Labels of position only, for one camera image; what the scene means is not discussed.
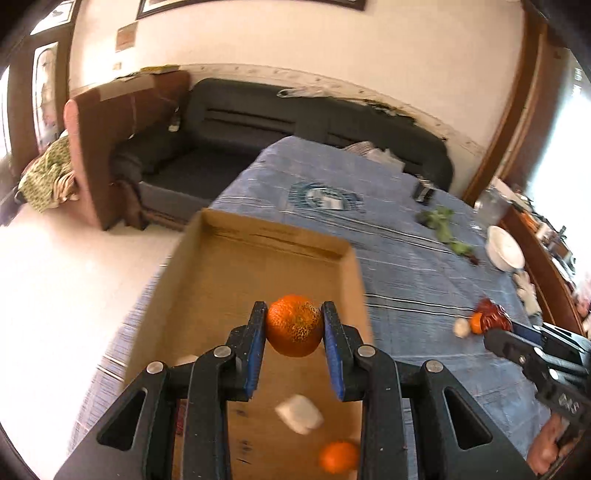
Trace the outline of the person's hand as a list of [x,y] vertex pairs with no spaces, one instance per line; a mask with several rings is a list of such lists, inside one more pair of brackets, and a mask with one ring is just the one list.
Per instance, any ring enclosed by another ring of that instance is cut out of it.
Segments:
[[566,456],[578,442],[579,437],[575,437],[569,443],[559,446],[558,441],[564,432],[563,418],[552,413],[534,439],[527,455],[527,463],[536,475],[546,474],[554,462]]

